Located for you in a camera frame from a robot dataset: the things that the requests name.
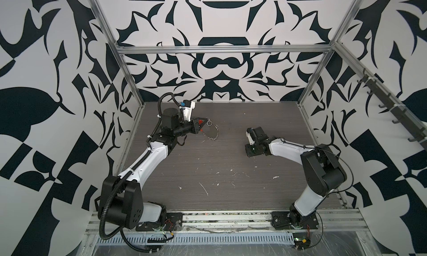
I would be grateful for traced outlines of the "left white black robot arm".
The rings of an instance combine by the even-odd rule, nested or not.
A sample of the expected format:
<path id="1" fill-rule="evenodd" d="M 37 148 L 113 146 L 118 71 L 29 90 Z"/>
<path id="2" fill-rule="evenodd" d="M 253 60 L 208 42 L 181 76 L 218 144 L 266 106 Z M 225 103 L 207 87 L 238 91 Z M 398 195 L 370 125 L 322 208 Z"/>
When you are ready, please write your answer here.
<path id="1" fill-rule="evenodd" d="M 98 210 L 102 239 L 139 224 L 163 223 L 165 207 L 143 201 L 143 186 L 178 145 L 179 137 L 198 134 L 209 122 L 208 118 L 192 117 L 190 108 L 168 108 L 158 117 L 154 132 L 148 137 L 147 149 L 119 175 L 108 176 L 103 181 Z"/>

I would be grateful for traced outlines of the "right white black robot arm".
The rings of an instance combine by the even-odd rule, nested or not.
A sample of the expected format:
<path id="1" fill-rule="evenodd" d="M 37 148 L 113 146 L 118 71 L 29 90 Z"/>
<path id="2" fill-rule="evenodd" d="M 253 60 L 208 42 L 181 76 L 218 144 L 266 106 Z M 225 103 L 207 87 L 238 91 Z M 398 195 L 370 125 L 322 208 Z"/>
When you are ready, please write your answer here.
<path id="1" fill-rule="evenodd" d="M 310 147 L 279 137 L 268 137 L 261 127 L 248 128 L 245 145 L 248 157 L 259 155 L 286 158 L 302 166 L 307 186 L 301 196 L 290 206 L 282 223 L 279 216 L 272 217 L 275 229 L 314 227 L 316 210 L 323 200 L 338 189 L 348 178 L 339 163 L 339 157 L 324 144 Z"/>

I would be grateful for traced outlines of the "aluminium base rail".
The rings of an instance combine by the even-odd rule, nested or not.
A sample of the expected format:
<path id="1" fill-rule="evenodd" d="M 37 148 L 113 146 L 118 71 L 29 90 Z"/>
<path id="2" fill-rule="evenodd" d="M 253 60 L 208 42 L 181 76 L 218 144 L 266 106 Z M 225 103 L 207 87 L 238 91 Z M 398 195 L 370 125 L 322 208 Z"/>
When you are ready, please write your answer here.
<path id="1" fill-rule="evenodd" d="M 192 246 L 279 244 L 297 240 L 318 240 L 327 232 L 367 232 L 365 219 L 357 209 L 319 209 L 302 226 L 293 227 L 285 210 L 214 210 L 168 212 L 165 223 L 155 227 L 140 223 L 124 229 L 127 241 L 136 246 Z"/>

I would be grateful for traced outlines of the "black wall hook rail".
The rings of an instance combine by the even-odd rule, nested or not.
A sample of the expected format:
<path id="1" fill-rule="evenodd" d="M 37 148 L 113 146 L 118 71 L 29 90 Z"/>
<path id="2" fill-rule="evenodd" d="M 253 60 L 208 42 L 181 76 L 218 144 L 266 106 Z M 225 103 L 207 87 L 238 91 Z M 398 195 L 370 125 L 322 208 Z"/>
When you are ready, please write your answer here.
<path id="1" fill-rule="evenodd" d="M 361 72 L 356 71 L 356 74 L 360 77 L 358 85 L 362 84 L 368 89 L 365 102 L 367 116 L 369 103 L 374 96 L 380 102 L 379 109 L 390 112 L 395 118 L 392 122 L 401 124 L 410 133 L 408 141 L 417 142 L 427 150 L 427 126 L 378 77 L 366 72 L 365 68 Z"/>

